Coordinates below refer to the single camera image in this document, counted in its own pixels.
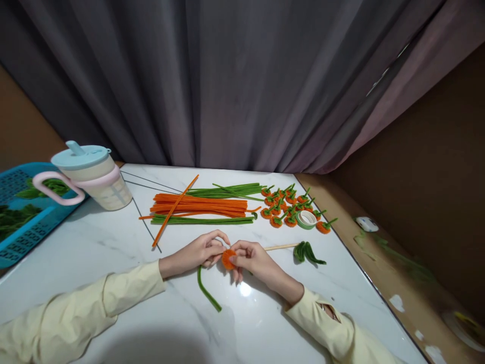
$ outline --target plastic basket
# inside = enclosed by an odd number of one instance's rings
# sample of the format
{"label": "plastic basket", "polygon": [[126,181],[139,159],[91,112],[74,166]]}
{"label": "plastic basket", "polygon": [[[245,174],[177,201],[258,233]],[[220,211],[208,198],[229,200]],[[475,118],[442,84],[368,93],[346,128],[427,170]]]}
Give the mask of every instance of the plastic basket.
{"label": "plastic basket", "polygon": [[[26,200],[15,196],[28,188],[25,182],[28,178],[45,171],[59,172],[51,163],[27,163],[0,173],[0,205],[8,205],[12,210],[20,210],[32,204],[42,209],[31,221],[0,242],[0,268],[6,268],[18,262],[79,206],[79,204],[62,206],[49,197]],[[75,196],[74,191],[69,191],[63,198]]]}

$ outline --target marble surface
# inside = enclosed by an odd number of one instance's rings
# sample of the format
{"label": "marble surface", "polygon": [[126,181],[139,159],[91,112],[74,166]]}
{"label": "marble surface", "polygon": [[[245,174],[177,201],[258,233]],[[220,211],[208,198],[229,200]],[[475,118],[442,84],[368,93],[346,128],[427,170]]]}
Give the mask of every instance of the marble surface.
{"label": "marble surface", "polygon": [[[111,212],[102,210],[92,199],[81,205],[0,280],[0,323],[108,272],[172,254],[217,228],[169,225],[160,240],[162,252],[152,250],[152,236],[160,226],[138,217],[139,211],[149,214],[153,197],[160,192],[157,190],[173,191],[162,185],[183,191],[199,174],[195,188],[253,182],[286,188],[296,183],[298,192],[303,192],[290,174],[132,164],[121,170],[134,201]],[[258,206],[259,202],[249,201],[249,208]],[[295,264],[292,249],[270,254],[290,275],[350,314],[396,356],[408,363],[426,363],[334,232],[323,235],[316,229],[287,226],[274,229],[261,218],[254,224],[222,226],[222,230],[231,243],[239,239],[258,241],[263,246],[311,242],[315,255],[327,265]],[[121,314],[77,362],[331,362],[325,349],[283,313],[281,299],[254,277],[246,274],[245,281],[236,287],[230,275],[215,266],[203,271],[202,280],[222,305],[220,313],[199,290],[196,271],[188,272],[170,279],[166,292]]]}

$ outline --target light blue lid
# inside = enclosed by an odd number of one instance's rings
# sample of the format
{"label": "light blue lid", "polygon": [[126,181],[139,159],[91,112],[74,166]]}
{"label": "light blue lid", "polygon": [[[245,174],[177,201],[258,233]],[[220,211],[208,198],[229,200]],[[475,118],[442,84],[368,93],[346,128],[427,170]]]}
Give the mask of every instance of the light blue lid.
{"label": "light blue lid", "polygon": [[65,170],[78,170],[93,167],[107,160],[111,149],[100,146],[79,146],[75,141],[68,141],[66,149],[51,158],[51,163]]}

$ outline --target pink handle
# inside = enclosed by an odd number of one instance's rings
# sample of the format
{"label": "pink handle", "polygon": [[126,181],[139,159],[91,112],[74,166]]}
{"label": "pink handle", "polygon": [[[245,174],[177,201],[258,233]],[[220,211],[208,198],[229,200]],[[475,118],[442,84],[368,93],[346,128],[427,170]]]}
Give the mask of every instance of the pink handle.
{"label": "pink handle", "polygon": [[[42,182],[44,182],[46,179],[49,179],[49,178],[60,179],[70,189],[72,189],[75,193],[77,193],[77,196],[73,197],[72,199],[63,199],[57,193],[48,189],[46,186],[44,186],[42,184]],[[66,176],[64,176],[63,174],[60,174],[58,172],[49,171],[49,172],[39,173],[32,179],[32,184],[39,191],[44,192],[46,195],[48,195],[50,198],[52,198],[58,204],[64,205],[64,206],[77,205],[78,203],[82,202],[82,200],[84,200],[84,197],[85,197],[85,194],[82,190],[80,190],[78,187],[74,186],[71,183],[70,179],[68,179]]]}

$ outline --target white paint spot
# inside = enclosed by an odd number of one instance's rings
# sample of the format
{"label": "white paint spot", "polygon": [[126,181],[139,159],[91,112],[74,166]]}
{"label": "white paint spot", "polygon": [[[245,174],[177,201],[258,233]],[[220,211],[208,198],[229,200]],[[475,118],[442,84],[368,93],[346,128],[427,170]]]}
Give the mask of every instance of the white paint spot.
{"label": "white paint spot", "polygon": [[426,346],[424,350],[426,350],[434,364],[446,364],[446,361],[441,355],[441,350],[437,346]]}
{"label": "white paint spot", "polygon": [[421,341],[423,341],[424,339],[424,335],[419,330],[416,330],[416,332],[414,333],[414,336],[416,336]]}
{"label": "white paint spot", "polygon": [[397,311],[404,312],[403,301],[400,295],[392,296],[389,302],[393,304]]}

